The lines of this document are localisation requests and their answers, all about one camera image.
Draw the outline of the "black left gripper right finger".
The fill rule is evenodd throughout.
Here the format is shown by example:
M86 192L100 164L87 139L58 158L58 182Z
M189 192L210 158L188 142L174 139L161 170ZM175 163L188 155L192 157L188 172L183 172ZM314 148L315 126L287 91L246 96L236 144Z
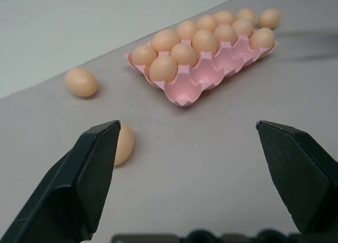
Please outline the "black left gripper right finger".
M337 232L337 161L308 133L256 124L272 181L302 233Z

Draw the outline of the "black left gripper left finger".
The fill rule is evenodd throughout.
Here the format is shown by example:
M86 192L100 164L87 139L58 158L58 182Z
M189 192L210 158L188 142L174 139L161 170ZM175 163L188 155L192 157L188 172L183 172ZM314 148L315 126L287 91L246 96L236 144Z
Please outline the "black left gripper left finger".
M97 231L110 188L120 121L94 126L46 173L1 242L82 242Z

